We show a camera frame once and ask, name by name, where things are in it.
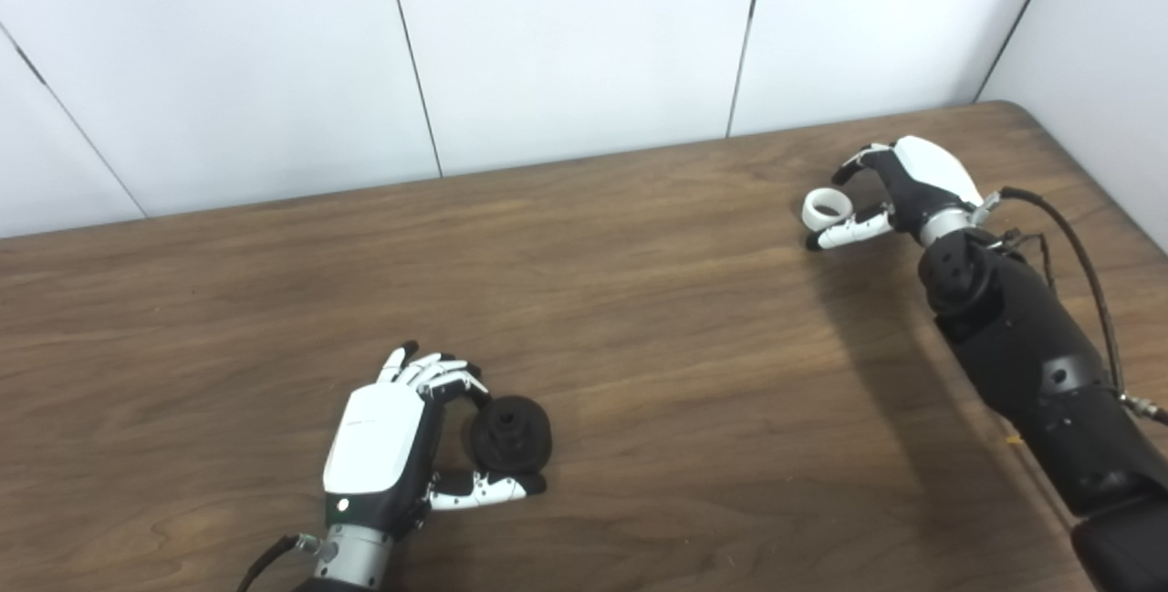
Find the brown wood grain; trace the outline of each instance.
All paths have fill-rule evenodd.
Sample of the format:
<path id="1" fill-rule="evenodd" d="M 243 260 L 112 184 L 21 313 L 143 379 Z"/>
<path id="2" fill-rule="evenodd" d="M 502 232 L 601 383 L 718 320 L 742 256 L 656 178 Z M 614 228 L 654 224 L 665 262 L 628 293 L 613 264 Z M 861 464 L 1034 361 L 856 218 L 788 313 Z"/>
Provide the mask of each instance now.
<path id="1" fill-rule="evenodd" d="M 801 248 L 807 189 L 908 133 L 1069 215 L 1129 388 L 1168 399 L 1168 260 L 1004 103 L 4 239 L 0 590 L 234 590 L 319 532 L 346 393 L 405 339 L 542 402 L 556 451 L 547 495 L 431 516 L 388 588 L 1089 590 L 930 325 L 919 248 Z"/>

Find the robot finger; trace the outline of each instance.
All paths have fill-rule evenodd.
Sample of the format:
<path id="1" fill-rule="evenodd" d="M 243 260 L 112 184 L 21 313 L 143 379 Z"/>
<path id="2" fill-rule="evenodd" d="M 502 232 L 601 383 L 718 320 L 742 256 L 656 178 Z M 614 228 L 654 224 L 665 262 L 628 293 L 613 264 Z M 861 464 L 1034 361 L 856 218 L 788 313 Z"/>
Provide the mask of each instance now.
<path id="1" fill-rule="evenodd" d="M 547 489 L 548 482 L 540 474 L 444 473 L 430 492 L 430 509 L 468 510 L 535 496 Z"/>
<path id="2" fill-rule="evenodd" d="M 813 231 L 807 237 L 807 250 L 829 250 L 830 248 L 840 248 L 841 245 L 878 237 L 888 231 L 892 231 L 891 217 L 892 214 L 888 204 L 876 204 L 868 209 L 860 209 L 842 223 L 835 223 L 835 225 L 827 229 Z"/>
<path id="3" fill-rule="evenodd" d="M 443 374 L 418 385 L 418 393 L 438 403 L 450 403 L 459 396 L 471 397 L 477 408 L 491 403 L 491 391 L 467 371 Z"/>
<path id="4" fill-rule="evenodd" d="M 850 180 L 855 173 L 863 170 L 863 168 L 871 167 L 871 154 L 875 154 L 876 152 L 888 152 L 892 148 L 885 146 L 884 144 L 871 144 L 870 146 L 864 147 L 862 151 L 856 152 L 851 159 L 844 160 L 843 165 L 840 165 L 840 168 L 834 173 L 834 175 L 832 175 L 832 183 L 835 186 L 843 186 L 848 183 L 848 180 Z"/>
<path id="5" fill-rule="evenodd" d="M 405 367 L 399 374 L 394 376 L 392 382 L 408 381 L 426 370 L 430 364 L 438 362 L 438 360 L 442 360 L 442 353 L 431 353 L 430 355 L 422 356 L 422 358 L 410 362 L 409 367 Z"/>
<path id="6" fill-rule="evenodd" d="M 418 342 L 416 341 L 406 341 L 402 346 L 395 348 L 394 351 L 389 354 L 389 358 L 385 360 L 385 363 L 382 364 L 381 372 L 377 375 L 377 382 L 391 382 L 397 376 L 397 372 L 402 371 L 402 364 L 405 363 L 405 360 L 409 360 L 410 356 L 413 356 L 417 351 Z"/>
<path id="7" fill-rule="evenodd" d="M 406 377 L 403 374 L 401 376 L 401 382 L 417 389 L 418 385 L 422 385 L 437 376 L 461 370 L 466 368 L 466 364 L 467 362 L 464 362 L 463 360 L 438 360 L 438 362 L 430 364 L 412 376 Z"/>

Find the wire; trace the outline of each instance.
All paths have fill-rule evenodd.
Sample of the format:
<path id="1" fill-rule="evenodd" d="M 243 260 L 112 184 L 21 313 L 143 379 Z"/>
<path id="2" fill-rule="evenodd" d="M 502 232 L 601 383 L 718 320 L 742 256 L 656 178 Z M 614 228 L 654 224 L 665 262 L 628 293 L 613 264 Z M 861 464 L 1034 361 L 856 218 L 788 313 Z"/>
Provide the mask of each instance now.
<path id="1" fill-rule="evenodd" d="M 1103 297 L 1103 286 L 1099 285 L 1099 276 L 1096 274 L 1094 266 L 1091 264 L 1091 258 L 1087 256 L 1086 249 L 1083 246 L 1079 236 L 1075 234 L 1075 229 L 1071 223 L 1063 218 L 1063 214 L 1059 214 L 1055 206 L 1050 202 L 1043 200 L 1040 194 L 1028 191 L 1027 189 L 1015 189 L 1013 186 L 1006 186 L 1001 189 L 1001 197 L 1003 200 L 1021 200 L 1022 202 L 1030 202 L 1038 209 L 1045 210 L 1055 223 L 1063 230 L 1066 235 L 1066 239 L 1071 242 L 1071 248 L 1075 250 L 1075 256 L 1079 259 L 1080 266 L 1083 266 L 1083 272 L 1087 277 L 1087 284 L 1091 285 L 1091 293 L 1094 297 L 1096 309 L 1099 312 L 1099 323 L 1103 326 L 1103 339 L 1107 347 L 1107 363 L 1111 367 L 1111 382 L 1115 386 L 1117 391 L 1122 397 L 1124 393 L 1124 369 L 1122 363 L 1119 360 L 1119 344 L 1115 343 L 1115 328 L 1111 322 L 1111 312 L 1107 309 L 1107 301 Z M 1048 252 L 1047 248 L 1043 248 L 1044 255 Z"/>
<path id="2" fill-rule="evenodd" d="M 243 574 L 243 580 L 239 581 L 239 586 L 235 588 L 235 592 L 246 592 L 248 587 L 251 587 L 251 583 L 267 569 L 267 565 L 276 562 L 284 553 L 287 553 L 292 549 L 296 549 L 297 542 L 300 539 L 299 535 L 285 535 L 276 541 L 276 544 L 267 546 L 266 551 L 256 558 L 256 562 L 251 563 L 248 567 L 248 573 Z"/>
<path id="3" fill-rule="evenodd" d="M 1058 288 L 1055 285 L 1055 269 L 1050 264 L 1050 246 L 1047 244 L 1047 235 L 1042 231 L 1038 231 L 1037 235 L 1023 235 L 1021 230 L 1014 228 L 1006 230 L 1002 239 L 1009 252 L 1017 252 L 1018 248 L 1030 243 L 1031 239 L 1038 239 L 1038 250 L 1042 251 L 1042 274 L 1047 277 L 1047 287 L 1050 288 L 1050 293 L 1058 295 Z"/>

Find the black spool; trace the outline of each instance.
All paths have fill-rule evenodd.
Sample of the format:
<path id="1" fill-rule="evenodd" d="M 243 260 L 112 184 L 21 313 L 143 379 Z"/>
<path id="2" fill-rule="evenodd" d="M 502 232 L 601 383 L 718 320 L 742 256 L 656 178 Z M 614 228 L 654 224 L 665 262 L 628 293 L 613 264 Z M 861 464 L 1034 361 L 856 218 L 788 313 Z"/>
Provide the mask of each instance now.
<path id="1" fill-rule="evenodd" d="M 540 404 L 505 396 L 471 423 L 471 455 L 479 467 L 501 474 L 536 474 L 551 458 L 551 423 Z"/>

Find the plastic ring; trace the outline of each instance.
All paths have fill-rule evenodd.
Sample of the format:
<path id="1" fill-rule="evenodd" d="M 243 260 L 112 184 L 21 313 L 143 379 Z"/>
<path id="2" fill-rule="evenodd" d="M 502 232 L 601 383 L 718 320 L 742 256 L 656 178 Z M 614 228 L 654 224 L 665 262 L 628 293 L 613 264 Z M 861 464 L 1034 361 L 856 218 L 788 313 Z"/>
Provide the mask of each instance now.
<path id="1" fill-rule="evenodd" d="M 851 210 L 851 201 L 837 189 L 814 189 L 804 200 L 804 225 L 811 231 L 826 230 L 849 217 Z"/>

